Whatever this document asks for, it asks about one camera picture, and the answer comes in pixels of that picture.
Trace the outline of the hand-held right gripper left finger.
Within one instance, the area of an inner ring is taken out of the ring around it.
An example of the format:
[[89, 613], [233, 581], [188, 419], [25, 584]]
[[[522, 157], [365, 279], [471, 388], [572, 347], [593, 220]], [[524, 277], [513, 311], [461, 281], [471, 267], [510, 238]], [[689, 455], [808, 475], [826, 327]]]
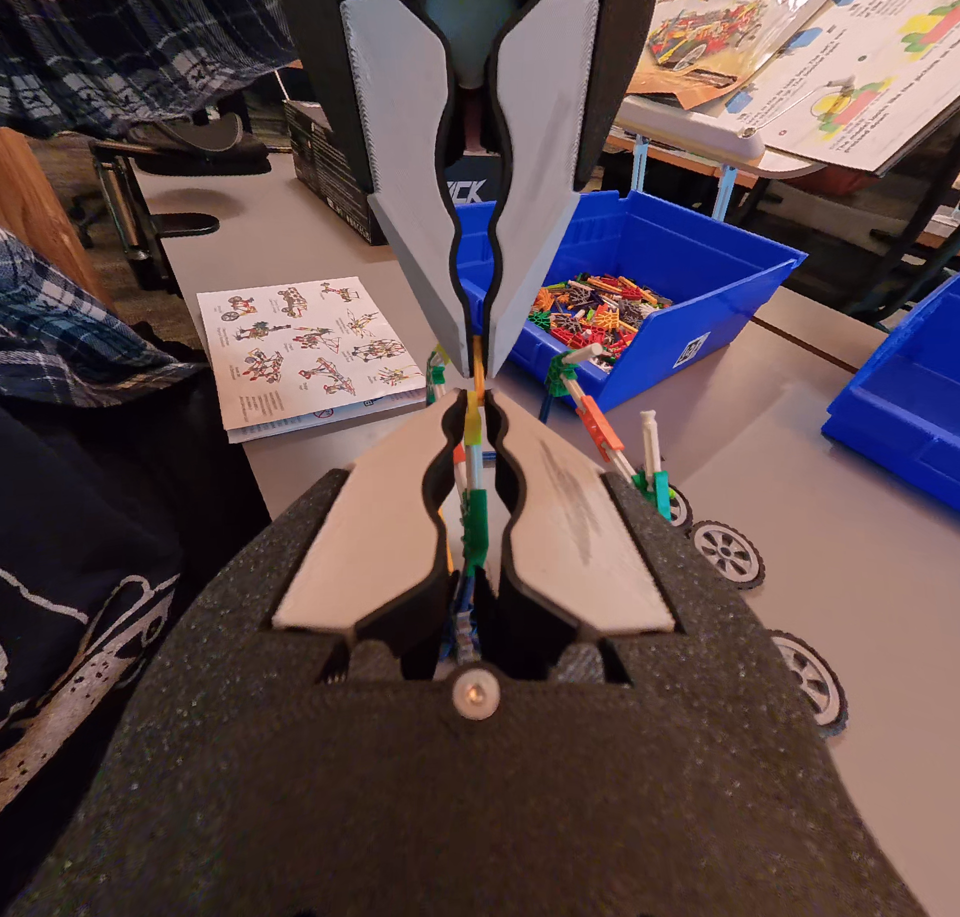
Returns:
[[271, 619], [346, 642], [423, 642], [448, 615], [448, 533], [466, 392], [412, 415], [349, 470]]

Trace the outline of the dark printed t-shirt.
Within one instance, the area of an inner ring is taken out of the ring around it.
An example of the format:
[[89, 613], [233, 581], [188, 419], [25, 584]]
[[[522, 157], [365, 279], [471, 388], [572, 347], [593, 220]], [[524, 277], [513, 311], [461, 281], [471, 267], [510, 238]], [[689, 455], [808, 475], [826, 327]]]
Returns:
[[2, 909], [172, 625], [268, 523], [210, 370], [112, 407], [2, 397]]

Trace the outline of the grey toy wheel black tyre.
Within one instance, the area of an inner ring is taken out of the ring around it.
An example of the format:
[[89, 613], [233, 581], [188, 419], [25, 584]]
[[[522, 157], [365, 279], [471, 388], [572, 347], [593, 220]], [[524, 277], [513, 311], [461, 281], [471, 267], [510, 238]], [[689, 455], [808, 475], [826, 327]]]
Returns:
[[694, 523], [687, 536], [696, 551], [738, 590], [752, 590], [764, 583], [766, 567], [762, 554], [737, 528], [705, 519]]
[[849, 723], [849, 700], [834, 669], [797, 635], [776, 629], [770, 629], [768, 634], [809, 704], [821, 738], [843, 734]]

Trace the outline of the toy model picture booklet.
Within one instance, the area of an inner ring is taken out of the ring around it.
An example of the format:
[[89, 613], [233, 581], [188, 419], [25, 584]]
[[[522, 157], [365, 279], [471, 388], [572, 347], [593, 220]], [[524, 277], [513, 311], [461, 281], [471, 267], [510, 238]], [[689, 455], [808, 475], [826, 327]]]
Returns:
[[231, 444], [426, 399], [424, 374], [357, 275], [197, 300]]

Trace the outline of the wooden panel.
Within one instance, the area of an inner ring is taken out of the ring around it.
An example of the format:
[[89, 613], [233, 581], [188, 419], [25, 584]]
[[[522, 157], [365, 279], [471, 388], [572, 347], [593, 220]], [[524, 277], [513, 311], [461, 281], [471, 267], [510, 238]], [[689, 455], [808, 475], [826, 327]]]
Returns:
[[1, 130], [1, 227], [115, 311], [27, 138], [8, 128]]

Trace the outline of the empty blue plastic bin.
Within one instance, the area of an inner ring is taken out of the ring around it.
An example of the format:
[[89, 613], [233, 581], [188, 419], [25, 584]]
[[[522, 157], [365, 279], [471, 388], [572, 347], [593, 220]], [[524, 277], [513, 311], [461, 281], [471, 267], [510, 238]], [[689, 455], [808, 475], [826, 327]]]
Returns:
[[822, 434], [959, 509], [959, 276], [916, 305], [827, 408]]

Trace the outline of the plaid flannel shirt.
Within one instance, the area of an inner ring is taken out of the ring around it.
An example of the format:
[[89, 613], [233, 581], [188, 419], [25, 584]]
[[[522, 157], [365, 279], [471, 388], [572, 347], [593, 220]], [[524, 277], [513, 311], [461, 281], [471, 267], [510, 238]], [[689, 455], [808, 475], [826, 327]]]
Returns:
[[118, 407], [203, 368], [143, 339], [46, 258], [1, 230], [2, 398]]

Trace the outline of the black office chair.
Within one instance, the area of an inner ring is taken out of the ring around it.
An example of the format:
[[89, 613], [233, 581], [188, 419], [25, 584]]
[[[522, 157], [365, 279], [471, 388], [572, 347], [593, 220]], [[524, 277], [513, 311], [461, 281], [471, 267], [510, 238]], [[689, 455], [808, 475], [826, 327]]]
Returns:
[[163, 241], [216, 233], [209, 213], [150, 212], [135, 169], [155, 176], [256, 176], [271, 171], [269, 149], [247, 133], [237, 114], [205, 126], [154, 122], [130, 129], [123, 140], [90, 140], [88, 148], [107, 210], [119, 234], [126, 262], [146, 291], [181, 290]]

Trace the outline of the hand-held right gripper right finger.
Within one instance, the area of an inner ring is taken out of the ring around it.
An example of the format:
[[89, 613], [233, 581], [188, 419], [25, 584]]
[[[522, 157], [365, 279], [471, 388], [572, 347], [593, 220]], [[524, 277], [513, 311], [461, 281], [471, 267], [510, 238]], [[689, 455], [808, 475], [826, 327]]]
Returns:
[[675, 618], [606, 471], [508, 396], [487, 391], [495, 487], [509, 511], [497, 607], [524, 642], [671, 633]]

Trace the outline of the blue plastic bin with label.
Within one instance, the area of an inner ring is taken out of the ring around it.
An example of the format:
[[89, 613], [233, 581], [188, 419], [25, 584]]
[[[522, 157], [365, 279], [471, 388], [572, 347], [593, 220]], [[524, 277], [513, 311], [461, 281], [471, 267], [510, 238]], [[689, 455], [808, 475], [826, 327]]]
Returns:
[[611, 369], [578, 371], [583, 390], [610, 411], [732, 343], [806, 258], [648, 194], [596, 191], [581, 196], [541, 282], [623, 277], [671, 301], [644, 320]]

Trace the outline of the colourful toy set picture sheet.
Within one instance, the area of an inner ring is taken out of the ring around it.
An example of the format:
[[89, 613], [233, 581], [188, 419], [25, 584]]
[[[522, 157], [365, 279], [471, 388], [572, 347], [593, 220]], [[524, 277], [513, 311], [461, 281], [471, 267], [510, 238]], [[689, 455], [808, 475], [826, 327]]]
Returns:
[[745, 84], [830, 0], [656, 0], [628, 95], [690, 110]]

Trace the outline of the colourful rod and connector model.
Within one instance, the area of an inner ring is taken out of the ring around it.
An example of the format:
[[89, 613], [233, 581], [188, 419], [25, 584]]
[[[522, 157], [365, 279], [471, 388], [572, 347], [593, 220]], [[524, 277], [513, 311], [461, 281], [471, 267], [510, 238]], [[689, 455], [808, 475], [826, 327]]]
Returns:
[[[654, 505], [659, 515], [671, 523], [671, 503], [676, 494], [670, 489], [668, 474], [663, 468], [655, 412], [646, 411], [642, 415], [644, 466], [641, 470], [636, 470], [627, 460], [624, 444], [596, 401], [577, 381], [577, 366], [602, 355], [603, 347], [600, 344], [590, 344], [568, 350], [553, 358], [546, 377], [546, 392], [538, 419], [545, 424], [553, 403], [561, 395], [569, 395], [578, 417], [604, 461], [616, 467], [642, 497]], [[487, 493], [480, 488], [484, 460], [478, 409], [480, 393], [474, 394], [472, 399], [473, 403], [466, 415], [463, 442], [456, 445], [453, 452], [455, 487], [462, 518], [463, 564], [454, 590], [449, 619], [440, 637], [435, 672], [437, 678], [447, 675], [457, 664], [480, 658], [481, 645], [475, 622], [474, 598], [481, 558], [486, 557], [489, 547], [489, 517]]]

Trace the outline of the pile of colourful toy pieces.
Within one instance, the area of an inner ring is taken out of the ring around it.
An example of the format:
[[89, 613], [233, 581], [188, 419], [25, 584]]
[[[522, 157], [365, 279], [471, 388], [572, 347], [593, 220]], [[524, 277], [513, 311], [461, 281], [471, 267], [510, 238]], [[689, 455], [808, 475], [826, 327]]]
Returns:
[[599, 344], [590, 361], [610, 372], [643, 322], [673, 301], [622, 275], [581, 273], [538, 290], [527, 321], [570, 350]]

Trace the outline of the black printed carton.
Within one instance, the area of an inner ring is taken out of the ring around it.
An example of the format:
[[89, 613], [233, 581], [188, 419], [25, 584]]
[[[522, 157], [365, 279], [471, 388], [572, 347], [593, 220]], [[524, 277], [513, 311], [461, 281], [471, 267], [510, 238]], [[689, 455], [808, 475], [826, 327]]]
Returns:
[[[369, 207], [368, 197], [356, 183], [320, 105], [287, 100], [283, 110], [296, 178], [369, 245], [386, 245], [387, 238]], [[499, 156], [463, 155], [444, 169], [443, 177], [455, 206], [495, 202], [501, 183]]]

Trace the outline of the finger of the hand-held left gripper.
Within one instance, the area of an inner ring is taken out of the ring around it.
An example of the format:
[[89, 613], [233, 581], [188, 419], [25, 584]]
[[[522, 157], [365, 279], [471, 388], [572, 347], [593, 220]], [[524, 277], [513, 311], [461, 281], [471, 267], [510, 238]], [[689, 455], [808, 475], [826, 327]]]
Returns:
[[599, 0], [533, 0], [493, 51], [490, 89], [506, 142], [489, 232], [489, 377], [517, 343], [579, 202], [574, 177], [599, 9]]
[[342, 27], [373, 191], [369, 204], [437, 341], [472, 375], [461, 226], [443, 156], [453, 114], [445, 38], [402, 0], [345, 0]]

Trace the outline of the printed instruction sheet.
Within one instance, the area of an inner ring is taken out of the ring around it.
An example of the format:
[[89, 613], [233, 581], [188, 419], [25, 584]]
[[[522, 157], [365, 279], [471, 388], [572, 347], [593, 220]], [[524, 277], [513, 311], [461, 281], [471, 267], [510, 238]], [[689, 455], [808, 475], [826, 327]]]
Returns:
[[768, 148], [883, 172], [958, 96], [959, 0], [832, 0], [714, 114]]

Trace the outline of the white tilting side stand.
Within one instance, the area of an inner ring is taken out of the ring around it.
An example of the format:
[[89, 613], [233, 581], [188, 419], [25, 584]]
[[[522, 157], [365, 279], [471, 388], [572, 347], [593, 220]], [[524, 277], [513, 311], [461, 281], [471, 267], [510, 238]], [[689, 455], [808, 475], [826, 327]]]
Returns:
[[613, 119], [610, 135], [625, 138], [632, 134], [630, 190], [643, 191], [647, 159], [652, 143], [678, 148], [717, 162], [720, 166], [717, 196], [712, 218], [724, 221], [734, 193], [738, 172], [756, 165], [765, 153], [760, 130], [742, 139], [741, 130], [715, 118], [682, 107], [670, 107], [637, 95], [626, 96]]

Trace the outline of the person's left forearm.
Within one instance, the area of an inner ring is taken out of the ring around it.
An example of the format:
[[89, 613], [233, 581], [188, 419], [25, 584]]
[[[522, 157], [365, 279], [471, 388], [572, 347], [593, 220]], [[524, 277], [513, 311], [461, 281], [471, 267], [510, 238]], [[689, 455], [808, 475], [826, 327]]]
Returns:
[[282, 0], [1, 0], [1, 123], [116, 138], [296, 58]]

